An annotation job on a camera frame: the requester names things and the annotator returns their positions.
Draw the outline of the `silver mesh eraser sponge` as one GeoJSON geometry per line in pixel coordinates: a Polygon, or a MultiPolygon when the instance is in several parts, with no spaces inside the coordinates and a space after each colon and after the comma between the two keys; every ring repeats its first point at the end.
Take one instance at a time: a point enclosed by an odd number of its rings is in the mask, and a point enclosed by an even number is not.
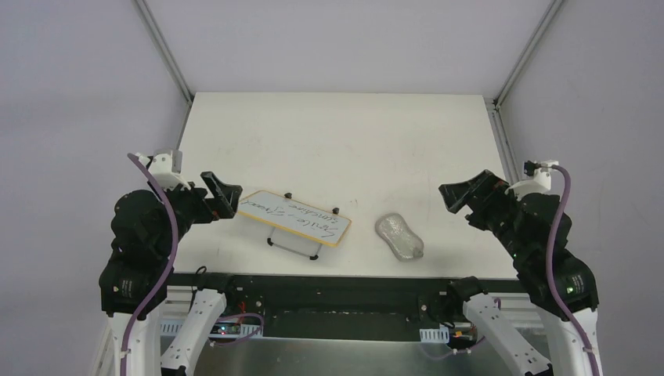
{"type": "Polygon", "coordinates": [[[424,257],[424,242],[413,232],[402,215],[396,212],[382,215],[374,229],[400,262],[424,257]]]}

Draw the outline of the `yellow framed small whiteboard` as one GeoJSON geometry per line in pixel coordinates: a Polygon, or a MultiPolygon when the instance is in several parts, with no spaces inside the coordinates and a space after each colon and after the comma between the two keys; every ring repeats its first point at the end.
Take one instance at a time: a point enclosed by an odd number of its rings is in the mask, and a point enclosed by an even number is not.
{"type": "Polygon", "coordinates": [[[319,258],[322,248],[335,248],[344,239],[352,220],[339,214],[338,208],[325,211],[292,197],[292,193],[279,195],[267,190],[256,191],[241,199],[238,213],[271,228],[266,243],[270,247],[303,256],[311,261],[319,258]],[[278,244],[274,241],[277,231],[290,233],[317,244],[310,255],[278,244]]]}

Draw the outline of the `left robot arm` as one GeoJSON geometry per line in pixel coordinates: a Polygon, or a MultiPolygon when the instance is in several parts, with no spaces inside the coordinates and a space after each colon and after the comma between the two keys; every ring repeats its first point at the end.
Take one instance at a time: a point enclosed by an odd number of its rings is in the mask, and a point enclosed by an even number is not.
{"type": "Polygon", "coordinates": [[[243,192],[213,172],[200,176],[204,188],[179,183],[169,190],[136,190],[115,204],[112,254],[99,287],[117,375],[193,374],[215,321],[238,309],[236,292],[199,283],[175,340],[161,350],[162,306],[179,241],[194,224],[232,219],[243,192]]]}

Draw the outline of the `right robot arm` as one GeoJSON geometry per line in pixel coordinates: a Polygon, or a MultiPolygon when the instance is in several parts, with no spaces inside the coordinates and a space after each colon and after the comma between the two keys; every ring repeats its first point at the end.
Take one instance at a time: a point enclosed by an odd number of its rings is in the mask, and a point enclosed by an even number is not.
{"type": "Polygon", "coordinates": [[[486,170],[438,189],[447,211],[469,208],[468,224],[490,232],[511,257],[543,324],[549,356],[524,339],[476,277],[448,284],[436,318],[475,325],[514,375],[599,375],[597,282],[567,248],[570,175],[552,160],[527,161],[524,171],[525,179],[515,184],[486,170]]]}

